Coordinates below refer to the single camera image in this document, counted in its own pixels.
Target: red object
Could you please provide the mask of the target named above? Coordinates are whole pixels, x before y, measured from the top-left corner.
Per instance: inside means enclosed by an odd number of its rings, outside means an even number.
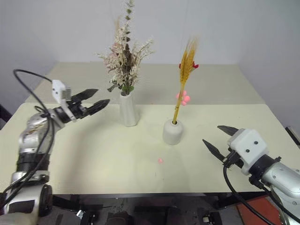
[[[193,61],[193,68],[197,69],[199,67],[199,64],[195,65],[195,62]]]
[[[194,67],[195,69],[197,69],[197,68],[199,67],[199,64],[195,65],[195,62],[193,61],[193,67]]]
[[[281,225],[279,219],[279,211],[267,199],[259,198],[256,200],[248,201],[248,203],[269,221],[273,222],[276,225]],[[265,222],[254,215],[243,204],[238,204],[237,208],[240,212],[240,217],[242,218],[245,225],[266,225]]]

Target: white ceramic vase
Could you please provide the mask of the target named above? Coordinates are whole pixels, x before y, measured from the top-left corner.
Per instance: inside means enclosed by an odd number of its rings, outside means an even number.
[[[135,107],[132,92],[126,96],[123,96],[120,93],[120,117],[121,122],[126,127],[135,126],[140,119]]]
[[[172,120],[168,120],[164,125],[163,140],[169,145],[178,144],[183,134],[183,125],[177,120],[177,124],[173,124]]]

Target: white wall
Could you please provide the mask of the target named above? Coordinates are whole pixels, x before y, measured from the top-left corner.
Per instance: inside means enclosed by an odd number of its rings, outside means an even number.
[[[14,68],[47,73],[56,57],[50,46],[44,12],[38,10],[39,1],[0,1],[0,104],[14,113],[29,96],[13,77]],[[39,79],[24,75],[24,81],[34,88]]]
[[[300,1],[268,5],[239,66],[281,123],[300,133]]]
[[[57,61],[99,60],[93,53],[113,43],[120,2],[1,0],[0,103],[13,113],[28,96],[13,68],[47,73]],[[136,0],[132,27],[139,41],[154,37],[146,63],[177,64],[198,35],[196,63],[239,63],[280,121],[299,130],[298,12],[298,0]]]

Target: flower stem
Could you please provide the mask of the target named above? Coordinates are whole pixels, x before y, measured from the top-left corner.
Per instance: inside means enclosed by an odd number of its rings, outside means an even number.
[[[179,97],[178,97],[177,104],[176,104],[176,107],[175,107],[175,113],[174,113],[172,124],[176,124],[176,120],[177,120],[177,116],[178,116],[178,111],[179,111],[179,106],[180,106],[180,103],[181,103],[181,98],[182,98],[183,91],[184,91],[184,84],[181,85],[181,89],[180,89]]]

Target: red flower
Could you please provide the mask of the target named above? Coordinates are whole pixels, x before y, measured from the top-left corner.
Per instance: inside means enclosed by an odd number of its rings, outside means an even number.
[[[195,62],[193,61],[193,68],[197,69],[199,67],[199,64],[195,65]]]
[[[194,67],[195,69],[197,69],[197,68],[199,67],[199,64],[195,65],[195,62],[193,61],[193,67]]]

